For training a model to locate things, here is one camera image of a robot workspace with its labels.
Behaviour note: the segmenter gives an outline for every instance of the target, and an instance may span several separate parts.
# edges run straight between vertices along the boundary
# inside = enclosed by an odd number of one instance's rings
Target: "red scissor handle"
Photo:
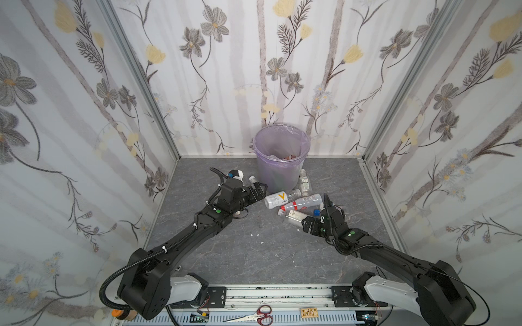
[[[272,313],[272,308],[269,305],[262,305],[258,308],[258,315],[265,315],[264,317],[258,318],[257,323],[261,326],[269,326],[272,325],[274,319],[272,316],[269,316]]]

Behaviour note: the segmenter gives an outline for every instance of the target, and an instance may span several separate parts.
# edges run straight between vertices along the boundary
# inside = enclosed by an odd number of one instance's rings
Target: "robotic arm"
[[[102,303],[113,309],[136,310],[150,320],[166,305],[182,301],[200,306],[204,302],[208,283],[193,273],[185,277],[170,277],[172,269],[203,242],[219,234],[232,222],[236,213],[264,199],[267,189],[259,182],[244,186],[241,171],[232,170],[226,175],[210,169],[218,174],[221,183],[206,206],[194,215],[193,223],[150,251],[136,250],[128,265],[101,285],[99,296]],[[475,302],[449,264],[443,261],[433,264],[408,256],[363,230],[350,228],[344,213],[336,209],[326,193],[324,207],[321,219],[308,216],[302,221],[305,232],[325,238],[340,254],[359,255],[406,283],[365,272],[352,283],[359,304],[387,302],[410,310],[422,316],[429,325],[437,326],[462,326],[474,312]],[[121,274],[117,295],[127,305],[112,302],[105,294],[107,286]]]
[[[323,222],[311,216],[302,221],[305,232],[325,238],[342,255],[359,254],[406,282],[388,281],[365,272],[353,282],[363,303],[387,302],[422,316],[429,325],[440,326],[463,325],[475,311],[475,302],[451,265],[408,256],[361,229],[350,228],[326,193],[324,207]]]

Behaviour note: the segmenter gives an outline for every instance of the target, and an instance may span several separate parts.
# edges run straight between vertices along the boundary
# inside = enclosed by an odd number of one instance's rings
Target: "white bottle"
[[[301,191],[301,195],[303,196],[309,196],[312,192],[312,187],[310,186],[310,179],[306,176],[306,170],[301,169],[301,172],[299,174],[299,180],[297,181],[297,187]]]
[[[301,191],[299,189],[276,192],[275,194],[268,195],[265,197],[265,206],[268,209],[272,209],[277,206],[284,205],[290,200],[295,200],[300,196]]]
[[[279,216],[282,216],[285,222],[288,222],[295,226],[303,226],[303,224],[301,224],[301,221],[308,216],[305,213],[301,213],[300,211],[290,210],[285,212],[282,209],[280,209],[279,212],[277,212],[277,214]]]
[[[288,204],[281,206],[283,211],[294,210],[298,211],[301,209],[306,209],[310,206],[317,206],[321,203],[321,195],[315,194],[308,197],[303,197],[299,199],[295,199],[290,201]]]

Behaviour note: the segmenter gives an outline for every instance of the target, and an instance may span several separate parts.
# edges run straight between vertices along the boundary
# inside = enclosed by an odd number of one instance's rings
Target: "scissors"
[[[225,322],[229,321],[249,321],[257,319],[257,323],[261,326],[269,326],[272,325],[272,322],[274,321],[274,318],[270,316],[272,313],[272,308],[269,305],[262,305],[257,310],[257,313],[249,316],[243,316],[238,318],[233,318],[229,320],[225,320]]]

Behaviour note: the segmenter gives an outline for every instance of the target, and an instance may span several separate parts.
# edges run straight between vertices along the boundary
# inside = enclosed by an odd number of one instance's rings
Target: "trash can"
[[[294,126],[276,124],[261,129],[253,145],[259,181],[268,185],[267,191],[293,189],[310,150],[310,137]]]

